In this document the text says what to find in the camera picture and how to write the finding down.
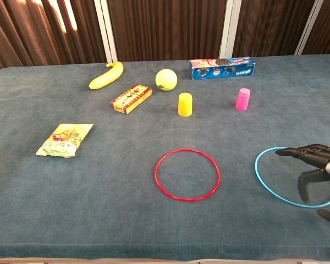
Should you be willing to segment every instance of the yellow snack bag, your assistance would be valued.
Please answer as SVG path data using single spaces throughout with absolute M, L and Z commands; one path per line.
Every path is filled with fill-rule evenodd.
M 60 124 L 38 149 L 38 156 L 72 158 L 93 124 Z

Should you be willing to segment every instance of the yellow-green ball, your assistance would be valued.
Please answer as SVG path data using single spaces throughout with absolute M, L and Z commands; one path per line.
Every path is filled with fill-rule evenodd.
M 177 75 L 173 70 L 162 69 L 156 74 L 155 83 L 160 90 L 170 91 L 177 84 Z

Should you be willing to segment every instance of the blue ring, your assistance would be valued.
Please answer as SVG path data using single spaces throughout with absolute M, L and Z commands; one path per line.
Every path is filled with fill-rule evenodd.
M 325 207 L 325 206 L 330 205 L 330 200 L 328 202 L 322 203 L 320 205 L 304 205 L 303 203 L 292 202 L 292 201 L 287 200 L 286 198 L 278 195 L 276 192 L 274 192 L 272 189 L 270 189 L 268 185 L 266 185 L 266 183 L 262 180 L 262 178 L 259 175 L 258 161 L 261 158 L 261 156 L 263 156 L 266 152 L 269 152 L 269 151 L 272 151 L 272 150 L 281 150 L 281 149 L 286 149 L 286 147 L 271 147 L 271 148 L 268 148 L 268 149 L 260 152 L 259 155 L 258 155 L 258 157 L 255 159 L 255 163 L 254 163 L 255 174 L 257 175 L 258 180 L 265 187 L 265 189 L 267 189 L 272 195 L 278 197 L 280 200 L 282 200 L 284 202 L 287 202 L 287 203 L 289 203 L 291 205 L 299 206 L 299 207 L 304 207 L 304 208 L 321 208 L 321 207 Z

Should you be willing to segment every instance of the red and yellow box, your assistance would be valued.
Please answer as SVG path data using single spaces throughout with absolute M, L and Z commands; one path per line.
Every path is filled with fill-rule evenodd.
M 151 96 L 153 90 L 147 86 L 136 84 L 111 102 L 112 108 L 124 114 L 129 114 L 134 108 Z

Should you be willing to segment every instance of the banana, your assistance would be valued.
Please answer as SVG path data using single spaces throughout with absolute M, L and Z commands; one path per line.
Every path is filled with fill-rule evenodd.
M 106 67 L 112 68 L 90 82 L 89 88 L 91 90 L 97 90 L 112 83 L 117 78 L 119 78 L 123 72 L 123 65 L 121 62 L 108 63 L 106 64 Z

